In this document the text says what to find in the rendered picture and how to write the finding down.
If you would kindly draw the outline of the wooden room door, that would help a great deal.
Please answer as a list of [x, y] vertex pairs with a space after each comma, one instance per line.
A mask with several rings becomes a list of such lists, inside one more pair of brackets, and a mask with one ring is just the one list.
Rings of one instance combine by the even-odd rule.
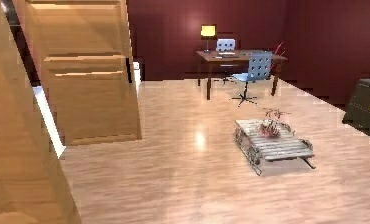
[[13, 0], [62, 143], [141, 138], [126, 0]]

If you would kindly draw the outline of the blue perforated office chair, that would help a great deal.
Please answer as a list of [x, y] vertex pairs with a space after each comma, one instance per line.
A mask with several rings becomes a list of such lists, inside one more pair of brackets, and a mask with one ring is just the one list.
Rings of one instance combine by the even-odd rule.
[[272, 65], [272, 55], [273, 53], [270, 51], [249, 53], [248, 71], [246, 73], [232, 75], [233, 78], [245, 83], [243, 93], [238, 96], [238, 99], [240, 99], [238, 106], [241, 106], [244, 101], [256, 104], [256, 102], [254, 102], [254, 97], [249, 97], [247, 95], [248, 83], [265, 80], [269, 76]]
[[[218, 58], [232, 56], [235, 50], [234, 39], [218, 39], [216, 43], [216, 52]], [[234, 64], [220, 64], [213, 68], [213, 71], [219, 76], [219, 81], [226, 83], [233, 72]]]

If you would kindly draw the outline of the yellow shade table lamp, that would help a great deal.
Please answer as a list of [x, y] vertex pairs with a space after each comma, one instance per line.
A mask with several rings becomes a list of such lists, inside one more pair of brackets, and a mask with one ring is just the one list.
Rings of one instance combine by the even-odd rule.
[[209, 51], [209, 40], [216, 35], [215, 25], [202, 25], [201, 26], [201, 37], [206, 41], [205, 52]]

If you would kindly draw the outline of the dark green cabinet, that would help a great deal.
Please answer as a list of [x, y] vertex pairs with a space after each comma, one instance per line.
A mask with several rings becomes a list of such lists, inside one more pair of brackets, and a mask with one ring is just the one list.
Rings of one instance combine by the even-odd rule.
[[370, 136], [370, 79], [360, 79], [346, 105], [343, 124]]

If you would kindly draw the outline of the brown wooden desk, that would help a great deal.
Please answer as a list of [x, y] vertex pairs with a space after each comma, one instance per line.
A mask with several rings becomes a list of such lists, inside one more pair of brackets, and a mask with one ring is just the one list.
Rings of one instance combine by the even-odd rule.
[[[250, 62], [249, 56], [253, 53], [262, 53], [262, 50], [234, 50], [230, 55], [227, 55], [226, 52], [223, 51], [197, 51], [196, 55], [199, 59], [198, 65], [198, 82], [201, 81], [201, 68], [203, 65], [208, 67], [207, 74], [207, 84], [206, 84], [206, 99], [209, 100], [211, 97], [211, 79], [213, 74], [213, 67], [219, 66], [222, 64], [229, 64], [229, 65], [243, 65], [248, 64]], [[284, 56], [271, 54], [271, 59], [273, 60], [272, 65], [273, 68], [269, 72], [269, 76], [273, 75], [273, 86], [271, 95], [274, 96], [276, 93], [278, 79], [282, 73], [282, 66], [284, 63], [288, 61], [288, 59]]]

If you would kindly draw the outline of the red potted plant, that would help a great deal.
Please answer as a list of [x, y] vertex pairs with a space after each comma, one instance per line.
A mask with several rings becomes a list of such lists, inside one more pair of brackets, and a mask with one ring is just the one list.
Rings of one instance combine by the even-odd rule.
[[265, 108], [265, 118], [259, 125], [259, 131], [268, 138], [278, 138], [280, 136], [278, 127], [283, 127], [291, 132], [291, 127], [280, 121], [283, 115], [285, 115], [285, 112], [279, 109]]

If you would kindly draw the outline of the red leafy plant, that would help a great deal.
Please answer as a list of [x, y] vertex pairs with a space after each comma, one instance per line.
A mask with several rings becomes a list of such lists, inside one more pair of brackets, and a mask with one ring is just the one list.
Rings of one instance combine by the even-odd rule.
[[283, 42], [280, 42], [276, 49], [273, 51], [275, 55], [282, 56], [285, 53], [285, 47], [283, 46]]

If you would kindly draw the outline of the grey slatted coffee table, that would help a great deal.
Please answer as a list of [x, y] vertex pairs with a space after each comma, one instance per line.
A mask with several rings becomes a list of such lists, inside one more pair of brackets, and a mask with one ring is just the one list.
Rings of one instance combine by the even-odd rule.
[[311, 169], [315, 169], [309, 159], [314, 157], [313, 145], [309, 140], [299, 139], [288, 124], [277, 122], [278, 135], [266, 135], [260, 126], [263, 119], [236, 120], [234, 140], [246, 157], [257, 176], [262, 174], [262, 161], [303, 160]]

